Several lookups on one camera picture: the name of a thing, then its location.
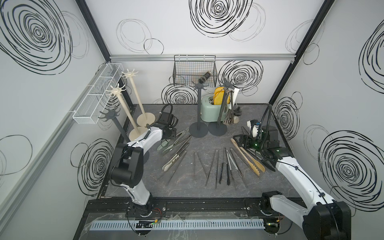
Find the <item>steel slotted tongs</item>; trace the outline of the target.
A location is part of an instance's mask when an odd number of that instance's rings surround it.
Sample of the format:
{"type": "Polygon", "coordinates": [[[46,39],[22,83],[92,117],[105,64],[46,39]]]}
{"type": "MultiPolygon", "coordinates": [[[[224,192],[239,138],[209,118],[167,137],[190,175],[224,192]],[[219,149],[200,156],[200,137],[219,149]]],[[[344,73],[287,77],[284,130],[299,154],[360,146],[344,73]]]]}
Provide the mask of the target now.
{"type": "Polygon", "coordinates": [[[189,132],[189,129],[185,129],[176,134],[176,138],[171,142],[171,140],[163,140],[158,146],[157,151],[162,151],[163,154],[170,152],[176,145],[182,141],[182,137],[189,132]]]}

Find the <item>plain steel serving tongs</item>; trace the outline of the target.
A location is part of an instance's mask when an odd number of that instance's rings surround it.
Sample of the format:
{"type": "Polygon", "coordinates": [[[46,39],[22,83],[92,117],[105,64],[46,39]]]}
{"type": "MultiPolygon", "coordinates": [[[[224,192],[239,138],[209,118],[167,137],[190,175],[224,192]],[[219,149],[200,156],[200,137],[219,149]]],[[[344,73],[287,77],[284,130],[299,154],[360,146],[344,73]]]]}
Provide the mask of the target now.
{"type": "Polygon", "coordinates": [[[222,115],[223,115],[225,107],[228,105],[227,100],[228,100],[229,96],[231,95],[231,92],[232,92],[231,90],[225,90],[225,92],[224,92],[222,103],[221,103],[221,108],[220,108],[220,112],[219,112],[219,116],[218,116],[218,120],[217,120],[217,127],[219,127],[221,124],[222,115]]]}

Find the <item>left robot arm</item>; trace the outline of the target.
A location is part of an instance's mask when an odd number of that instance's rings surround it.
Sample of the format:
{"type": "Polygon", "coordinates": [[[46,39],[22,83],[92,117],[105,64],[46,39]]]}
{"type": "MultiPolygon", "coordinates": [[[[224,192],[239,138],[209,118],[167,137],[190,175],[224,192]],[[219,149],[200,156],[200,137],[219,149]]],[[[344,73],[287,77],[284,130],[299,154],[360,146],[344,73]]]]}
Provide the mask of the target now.
{"type": "Polygon", "coordinates": [[[149,216],[153,209],[153,196],[142,181],[145,155],[156,143],[174,139],[177,124],[178,118],[173,115],[173,105],[164,105],[158,120],[147,125],[143,134],[126,144],[119,164],[111,172],[111,180],[129,194],[130,208],[142,217],[149,216]]]}

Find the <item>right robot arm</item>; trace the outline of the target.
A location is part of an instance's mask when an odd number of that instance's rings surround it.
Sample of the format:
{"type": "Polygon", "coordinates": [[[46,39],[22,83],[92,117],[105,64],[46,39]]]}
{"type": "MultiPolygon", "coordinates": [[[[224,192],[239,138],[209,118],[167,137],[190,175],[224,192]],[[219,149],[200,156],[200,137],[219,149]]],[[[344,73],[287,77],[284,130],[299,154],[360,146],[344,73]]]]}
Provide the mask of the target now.
{"type": "Polygon", "coordinates": [[[280,145],[280,130],[271,126],[272,117],[272,106],[268,105],[260,121],[248,121],[248,135],[234,136],[231,141],[257,176],[266,166],[277,170],[295,188],[305,205],[289,200],[279,191],[270,191],[260,198],[261,213],[268,217],[283,215],[300,227],[308,240],[350,240],[350,207],[324,191],[303,170],[293,152],[280,145]]]}

